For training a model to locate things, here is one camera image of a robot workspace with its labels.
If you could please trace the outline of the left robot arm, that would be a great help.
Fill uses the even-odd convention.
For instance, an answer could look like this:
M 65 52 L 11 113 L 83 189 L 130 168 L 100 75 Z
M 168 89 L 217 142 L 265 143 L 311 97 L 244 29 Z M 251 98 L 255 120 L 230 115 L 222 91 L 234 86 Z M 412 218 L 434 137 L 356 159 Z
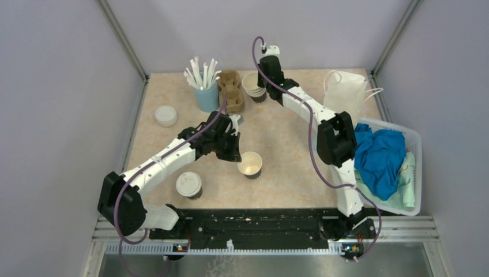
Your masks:
M 162 151 L 122 174 L 111 172 L 103 179 L 97 210 L 121 237 L 141 229 L 161 229 L 170 238 L 179 238 L 185 223 L 169 205 L 146 207 L 144 197 L 174 172 L 211 152 L 220 160 L 241 162 L 239 125 L 241 115 L 213 111 L 196 128 L 181 131 Z

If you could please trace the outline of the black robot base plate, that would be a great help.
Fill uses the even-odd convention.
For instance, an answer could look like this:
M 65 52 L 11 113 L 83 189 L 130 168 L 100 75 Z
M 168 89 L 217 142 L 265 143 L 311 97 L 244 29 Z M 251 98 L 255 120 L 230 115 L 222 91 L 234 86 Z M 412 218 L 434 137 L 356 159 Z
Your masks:
M 302 250 L 375 237 L 371 218 L 351 230 L 346 217 L 333 208 L 179 209 L 177 214 L 172 230 L 150 227 L 149 239 L 182 239 L 192 250 L 224 249 L 228 241 L 237 250 Z

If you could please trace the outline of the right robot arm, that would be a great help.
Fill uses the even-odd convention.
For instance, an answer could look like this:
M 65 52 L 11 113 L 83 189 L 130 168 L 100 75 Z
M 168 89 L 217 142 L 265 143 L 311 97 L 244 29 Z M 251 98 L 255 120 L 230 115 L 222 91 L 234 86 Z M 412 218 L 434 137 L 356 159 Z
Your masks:
M 323 175 L 319 178 L 337 192 L 337 209 L 345 216 L 338 222 L 340 234 L 353 238 L 362 229 L 360 220 L 365 214 L 354 174 L 354 158 L 357 146 L 351 116 L 343 111 L 336 113 L 310 97 L 293 79 L 285 78 L 277 56 L 260 59 L 258 85 L 265 87 L 269 96 L 282 106 L 294 111 L 306 120 L 308 144 L 313 168 L 320 170 L 315 157 L 330 167 L 333 181 Z

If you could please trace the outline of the white plastic cup lid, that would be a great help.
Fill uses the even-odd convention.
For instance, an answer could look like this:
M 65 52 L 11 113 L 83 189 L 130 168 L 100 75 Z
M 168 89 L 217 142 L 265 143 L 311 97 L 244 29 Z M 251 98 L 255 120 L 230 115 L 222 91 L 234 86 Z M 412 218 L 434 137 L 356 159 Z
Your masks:
M 202 181 L 197 173 L 188 171 L 178 177 L 175 187 L 180 195 L 188 197 L 202 189 Z

